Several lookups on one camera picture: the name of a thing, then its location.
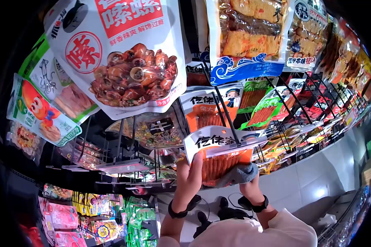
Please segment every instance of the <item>person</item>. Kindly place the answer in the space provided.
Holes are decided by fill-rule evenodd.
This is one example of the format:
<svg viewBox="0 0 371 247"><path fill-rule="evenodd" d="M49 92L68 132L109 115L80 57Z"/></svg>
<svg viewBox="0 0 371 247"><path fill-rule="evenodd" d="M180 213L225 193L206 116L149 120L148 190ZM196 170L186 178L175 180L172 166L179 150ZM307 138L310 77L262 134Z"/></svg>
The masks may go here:
<svg viewBox="0 0 371 247"><path fill-rule="evenodd" d="M182 214L186 211L188 203L201 187L202 159L202 154L197 153L191 166L188 165L186 159L177 164L177 188L174 198L169 204L171 210L176 214ZM262 206L266 200L258 186L258 180L259 175L251 182L239 185L241 193L253 206ZM293 216L286 209L278 212L272 205L268 204L265 209L256 213L259 220L257 221L250 219L242 210L231 209L231 212L227 213L225 210L228 208L228 203L226 205L225 201L222 199L220 202L221 211L223 208L226 208L221 212L221 215L218 215L220 221L211 223L207 219L199 217L205 226L198 227L199 231L197 228L197 232L194 235L195 239L189 244L190 247L317 246L315 230ZM172 218L168 213L161 225L161 237L158 240L157 247L179 247L183 224L184 218Z"/></svg>

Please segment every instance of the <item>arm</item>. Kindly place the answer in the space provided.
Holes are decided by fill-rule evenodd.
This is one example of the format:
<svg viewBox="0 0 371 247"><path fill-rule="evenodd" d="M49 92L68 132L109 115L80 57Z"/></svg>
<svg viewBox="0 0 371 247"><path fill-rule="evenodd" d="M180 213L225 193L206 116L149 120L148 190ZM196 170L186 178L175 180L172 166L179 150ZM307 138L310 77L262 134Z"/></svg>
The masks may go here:
<svg viewBox="0 0 371 247"><path fill-rule="evenodd" d="M175 213L187 209L188 203L197 194L202 184L202 154L194 156L192 165L188 165L187 158L177 163L177 188L172 201L172 210ZM161 225L161 237L171 237L180 242L184 218L172 219L167 213Z"/></svg>

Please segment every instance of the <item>cartoon character logo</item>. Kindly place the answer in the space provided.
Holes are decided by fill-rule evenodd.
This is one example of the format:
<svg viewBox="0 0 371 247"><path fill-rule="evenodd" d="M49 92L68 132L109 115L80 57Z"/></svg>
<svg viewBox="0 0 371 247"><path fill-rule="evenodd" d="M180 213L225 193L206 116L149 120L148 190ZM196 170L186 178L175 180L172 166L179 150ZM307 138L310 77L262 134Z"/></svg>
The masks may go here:
<svg viewBox="0 0 371 247"><path fill-rule="evenodd" d="M52 108L49 103L37 92L37 90L24 80L22 84L22 97L26 107L33 112L34 116L43 121L43 125L51 127L52 119L60 115L60 111Z"/></svg>
<svg viewBox="0 0 371 247"><path fill-rule="evenodd" d="M235 98L239 97L239 89L229 89L225 93L225 97L228 98L227 100L229 101L227 104L227 107L233 108L234 107L234 100Z"/></svg>

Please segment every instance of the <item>red chinese characters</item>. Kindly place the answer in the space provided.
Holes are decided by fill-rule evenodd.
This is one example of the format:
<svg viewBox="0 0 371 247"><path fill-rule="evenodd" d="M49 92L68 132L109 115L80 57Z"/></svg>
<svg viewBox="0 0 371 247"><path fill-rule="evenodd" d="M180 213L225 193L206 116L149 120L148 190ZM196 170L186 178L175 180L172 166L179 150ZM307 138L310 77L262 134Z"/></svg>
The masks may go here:
<svg viewBox="0 0 371 247"><path fill-rule="evenodd" d="M160 0L95 0L95 3L108 38L163 17Z"/></svg>
<svg viewBox="0 0 371 247"><path fill-rule="evenodd" d="M102 44L91 32L79 32L70 38L66 46L67 62L80 73L91 73L102 60Z"/></svg>

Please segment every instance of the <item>person's right hand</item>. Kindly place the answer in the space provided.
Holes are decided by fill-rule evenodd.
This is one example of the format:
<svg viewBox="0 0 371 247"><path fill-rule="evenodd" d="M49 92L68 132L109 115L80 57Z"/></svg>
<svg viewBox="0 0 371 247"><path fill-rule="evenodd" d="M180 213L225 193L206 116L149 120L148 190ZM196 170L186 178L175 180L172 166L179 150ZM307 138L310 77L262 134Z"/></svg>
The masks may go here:
<svg viewBox="0 0 371 247"><path fill-rule="evenodd" d="M252 181L239 184L239 190L254 206L262 205L265 201L264 196L258 186L259 173Z"/></svg>

